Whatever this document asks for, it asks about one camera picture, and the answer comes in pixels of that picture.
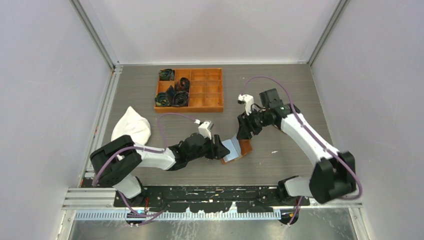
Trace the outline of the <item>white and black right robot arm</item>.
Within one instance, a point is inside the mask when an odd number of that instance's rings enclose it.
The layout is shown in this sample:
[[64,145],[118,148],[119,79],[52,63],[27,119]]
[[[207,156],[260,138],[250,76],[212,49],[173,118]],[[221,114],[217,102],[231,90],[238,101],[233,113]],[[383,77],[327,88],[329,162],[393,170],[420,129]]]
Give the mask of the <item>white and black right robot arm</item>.
[[313,198],[325,204],[357,190],[355,158],[349,151],[341,152],[325,141],[294,104],[283,103],[275,88],[259,96],[261,106],[249,94],[238,96],[237,102],[244,106],[244,112],[237,117],[236,138],[250,140],[263,128],[274,126],[300,147],[313,166],[310,177],[296,175],[278,182],[277,198],[281,204],[291,205],[297,197]]

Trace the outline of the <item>brown leather card holder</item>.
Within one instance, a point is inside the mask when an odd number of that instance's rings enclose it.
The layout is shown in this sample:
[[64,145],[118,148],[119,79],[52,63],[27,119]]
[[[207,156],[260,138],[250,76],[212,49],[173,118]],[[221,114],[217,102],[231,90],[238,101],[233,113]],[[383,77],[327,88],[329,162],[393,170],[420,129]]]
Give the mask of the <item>brown leather card holder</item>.
[[253,150],[250,139],[239,140],[236,134],[232,138],[224,140],[222,144],[229,150],[229,154],[221,159],[223,165],[234,162]]

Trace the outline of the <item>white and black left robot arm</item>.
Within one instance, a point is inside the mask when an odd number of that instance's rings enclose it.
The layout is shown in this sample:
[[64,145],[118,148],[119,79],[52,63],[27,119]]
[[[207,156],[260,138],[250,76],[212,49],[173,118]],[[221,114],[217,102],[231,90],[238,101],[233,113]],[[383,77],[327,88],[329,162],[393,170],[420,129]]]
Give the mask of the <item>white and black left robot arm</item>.
[[93,151],[89,158],[95,172],[94,187],[113,187],[133,206],[146,200],[142,183],[132,175],[136,168],[177,171],[200,158],[221,160],[231,151],[215,134],[212,138],[193,133],[185,140],[165,148],[148,147],[123,135]]

